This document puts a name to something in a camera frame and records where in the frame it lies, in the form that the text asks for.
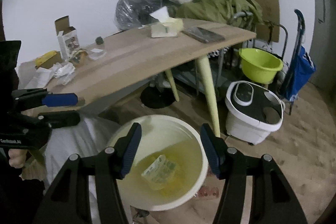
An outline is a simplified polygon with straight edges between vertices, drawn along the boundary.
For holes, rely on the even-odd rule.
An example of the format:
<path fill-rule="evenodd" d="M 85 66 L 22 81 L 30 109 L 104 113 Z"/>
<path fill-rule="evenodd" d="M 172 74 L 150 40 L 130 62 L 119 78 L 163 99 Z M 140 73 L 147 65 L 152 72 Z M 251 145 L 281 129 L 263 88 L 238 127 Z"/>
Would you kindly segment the operator left hand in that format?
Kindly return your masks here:
<path fill-rule="evenodd" d="M 9 165 L 13 168 L 19 169 L 25 166 L 26 149 L 9 149 Z"/>

